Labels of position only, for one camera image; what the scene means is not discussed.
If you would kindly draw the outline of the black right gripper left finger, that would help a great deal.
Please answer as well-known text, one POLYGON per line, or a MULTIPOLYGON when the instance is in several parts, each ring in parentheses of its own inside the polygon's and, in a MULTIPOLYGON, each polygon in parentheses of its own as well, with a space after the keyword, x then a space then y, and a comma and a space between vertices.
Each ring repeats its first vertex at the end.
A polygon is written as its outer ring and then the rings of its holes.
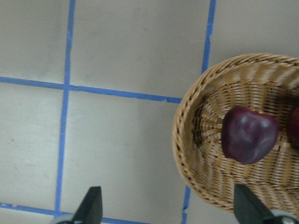
POLYGON ((74 214, 72 224, 100 224, 103 218, 101 187, 90 187, 74 214))

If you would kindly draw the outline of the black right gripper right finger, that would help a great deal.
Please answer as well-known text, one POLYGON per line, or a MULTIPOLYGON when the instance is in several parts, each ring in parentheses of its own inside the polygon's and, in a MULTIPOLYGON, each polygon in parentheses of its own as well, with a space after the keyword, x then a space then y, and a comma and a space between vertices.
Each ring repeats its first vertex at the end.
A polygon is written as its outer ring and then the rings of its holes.
POLYGON ((275 216, 245 184, 234 186, 234 216, 239 224, 273 224, 275 216))

